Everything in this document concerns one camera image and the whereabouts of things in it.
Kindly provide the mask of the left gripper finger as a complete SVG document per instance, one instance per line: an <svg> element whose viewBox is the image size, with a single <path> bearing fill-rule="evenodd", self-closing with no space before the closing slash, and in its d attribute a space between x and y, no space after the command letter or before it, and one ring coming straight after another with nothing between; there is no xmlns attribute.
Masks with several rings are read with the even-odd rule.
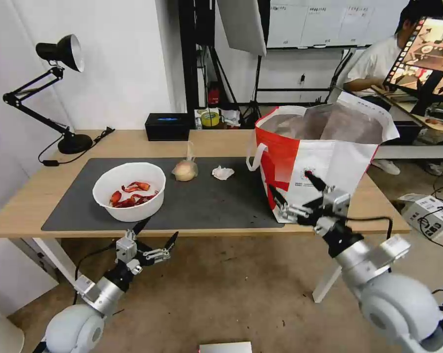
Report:
<svg viewBox="0 0 443 353"><path fill-rule="evenodd" d="M171 257L179 232L176 231L162 248L153 249L149 245L138 242L138 260L140 262L163 262Z"/></svg>
<svg viewBox="0 0 443 353"><path fill-rule="evenodd" d="M135 224L133 228L127 229L125 233L125 238L128 238L130 240L135 240L138 234L145 228L146 224L149 222L150 219L151 217L148 217Z"/></svg>

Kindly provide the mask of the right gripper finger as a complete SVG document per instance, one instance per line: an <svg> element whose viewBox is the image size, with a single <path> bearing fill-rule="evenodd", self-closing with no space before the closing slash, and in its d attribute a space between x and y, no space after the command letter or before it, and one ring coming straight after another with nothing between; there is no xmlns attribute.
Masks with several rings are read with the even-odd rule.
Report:
<svg viewBox="0 0 443 353"><path fill-rule="evenodd" d="M326 195L335 189L334 185L326 184L321 178L316 176L312 171L305 171L304 175L311 182L313 187L322 195Z"/></svg>
<svg viewBox="0 0 443 353"><path fill-rule="evenodd" d="M274 203L273 214L278 222L313 222L313 211L310 208L289 204L276 187L269 184L268 190Z"/></svg>

